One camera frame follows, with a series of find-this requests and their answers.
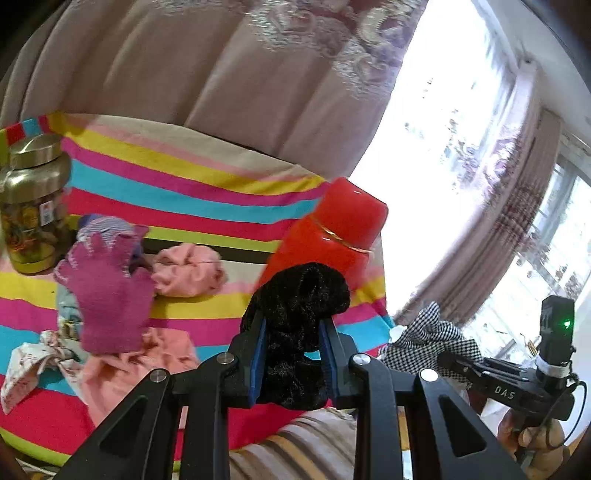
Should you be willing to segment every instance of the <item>pink cloth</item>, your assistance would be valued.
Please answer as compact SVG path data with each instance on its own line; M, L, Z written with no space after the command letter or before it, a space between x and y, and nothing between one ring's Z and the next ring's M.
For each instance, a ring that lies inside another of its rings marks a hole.
M95 425L153 369L165 368L176 374L199 366L187 332L151 327L142 340L137 352L91 356L84 365L80 389ZM184 428L185 419L183 412L180 428Z
M181 244L154 257L155 290L167 297L212 293L226 281L219 254L209 247Z

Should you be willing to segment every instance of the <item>pink curtain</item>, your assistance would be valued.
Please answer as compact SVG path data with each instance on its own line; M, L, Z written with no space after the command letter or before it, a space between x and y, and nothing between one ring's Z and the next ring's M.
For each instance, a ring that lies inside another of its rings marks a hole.
M58 109L128 116L348 175L426 3L72 0L0 81L0 127Z
M536 78L535 64L524 63L496 141L472 181L471 188L483 196L482 207L398 314L398 323L409 324L423 305L436 301L442 318L464 325L528 238L553 171L561 131L561 119L541 109Z

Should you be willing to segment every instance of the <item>cable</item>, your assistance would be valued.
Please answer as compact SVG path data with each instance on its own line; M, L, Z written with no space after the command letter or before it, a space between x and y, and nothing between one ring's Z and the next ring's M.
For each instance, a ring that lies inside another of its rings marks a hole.
M567 437L560 443L560 445L558 446L553 446L550 443L550 429L546 429L546 445L551 449L551 450L556 450L557 448L562 447L566 442L569 441L569 438L572 437L574 431L576 430L577 426L579 425L579 422L581 421L581 417L583 416L583 410L585 408L585 404L587 403L587 384L585 382L578 381L576 383L574 383L573 385L576 385L576 387L574 388L573 392L579 387L579 386L583 386L583 404L581 405L581 410L579 412L579 416L577 418L577 421L574 423L573 429L570 431L570 433L567 435Z
M584 389L583 404L581 405L581 411L579 412L579 417L577 418L577 422L575 422L574 427L570 431L569 435L560 443L560 445L553 446L553 445L550 444L550 441L549 441L550 440L550 428L549 428L549 426L548 426L548 428L546 428L546 446L550 450L556 450L558 448L561 448L568 441L568 439L572 436L572 434L576 430L577 426L579 425L579 421L581 420L581 417L583 416L583 410L584 410L584 407L585 407L585 403L587 402L587 384L584 381L582 381L582 380L576 381L572 385L569 385L558 396L558 398L556 398L556 400L554 401L554 403L552 404L552 406L548 410L548 413L544 417L544 420L542 420L542 422L540 423L540 426L538 426L538 428L536 429L535 433L532 435L531 440L527 444L526 450L530 450L530 447L534 444L534 442L536 441L536 439L540 435L540 432L542 431L542 427L545 426L545 425L547 425L547 424L549 424L550 420L552 419L552 414L554 413L554 410L556 409L556 407L560 404L560 401L562 400L562 398L565 395L567 395L567 394L573 393L581 385L583 386L583 389Z

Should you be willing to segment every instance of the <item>metal screw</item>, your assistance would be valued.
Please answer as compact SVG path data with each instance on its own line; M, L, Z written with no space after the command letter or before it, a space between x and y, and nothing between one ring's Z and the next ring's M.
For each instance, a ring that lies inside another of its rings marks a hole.
M353 362L357 365L367 365L371 362L371 357L367 353L356 353L353 356Z
M230 352L222 352L217 357L218 364L227 365L234 361L234 356Z
M150 372L150 380L154 383L160 383L166 380L166 371L162 370L161 368L157 368L156 370L152 370Z
M437 372L435 370L431 370L430 368L426 368L425 370L421 370L421 373L419 373L419 375L421 375L421 378L425 382L435 382L435 380L437 380L439 378L439 375L437 375Z

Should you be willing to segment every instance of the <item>striped blanket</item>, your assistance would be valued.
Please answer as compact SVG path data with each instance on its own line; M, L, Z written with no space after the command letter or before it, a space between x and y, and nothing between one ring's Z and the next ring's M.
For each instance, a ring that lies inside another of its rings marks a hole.
M150 326L188 332L201 360L228 347L267 256L327 188L302 167L183 127L114 116L53 113L9 127L0 131L0 164L10 144L42 131L64 135L73 159L67 199L73 226L85 213L115 215L150 226L148 253L179 242L220 252L228 273L220 292L158 298L151 312ZM26 277L5 255L0 260L0 381L13 348L56 328L55 291L50 274ZM388 340L384 294L377 252L365 283L352 293L351 308L335 318L362 351L375 353ZM263 440L298 414L273 405L232 410L230 447ZM92 429L85 405L53 371L43 373L39 387L12 413L0 412L5 440L52 465L62 465Z

